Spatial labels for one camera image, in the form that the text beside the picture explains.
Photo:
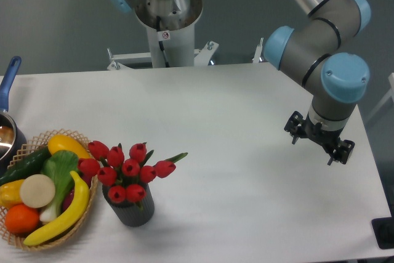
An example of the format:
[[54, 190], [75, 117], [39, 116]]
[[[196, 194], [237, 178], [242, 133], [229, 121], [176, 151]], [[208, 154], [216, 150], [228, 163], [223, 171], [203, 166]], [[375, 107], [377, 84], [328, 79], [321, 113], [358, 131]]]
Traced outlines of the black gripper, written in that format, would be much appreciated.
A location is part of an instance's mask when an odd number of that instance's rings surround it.
[[334, 127], [336, 127], [334, 121], [321, 117], [317, 113], [308, 114], [304, 119], [298, 111], [295, 111], [288, 119], [284, 130], [290, 133], [292, 144], [295, 144], [298, 139], [309, 139], [322, 146], [330, 156], [327, 165], [330, 166], [333, 162], [346, 164], [355, 143], [351, 140], [341, 140], [342, 129], [333, 130]]

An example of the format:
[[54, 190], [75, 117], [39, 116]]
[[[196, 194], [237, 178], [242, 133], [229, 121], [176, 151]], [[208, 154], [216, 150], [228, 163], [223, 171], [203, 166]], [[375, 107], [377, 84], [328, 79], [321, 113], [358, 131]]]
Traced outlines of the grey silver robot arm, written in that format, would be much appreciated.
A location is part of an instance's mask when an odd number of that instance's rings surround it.
[[[146, 28], [155, 68], [209, 63], [214, 48], [195, 49], [195, 23], [202, 0], [110, 0], [121, 12], [134, 12]], [[267, 39], [265, 58], [313, 96], [307, 116], [294, 112], [285, 125], [293, 140], [310, 139], [333, 162], [346, 163], [355, 144], [343, 131], [369, 81], [369, 67], [357, 55], [339, 48], [370, 21], [366, 0], [295, 0], [310, 23], [296, 31], [282, 26]]]

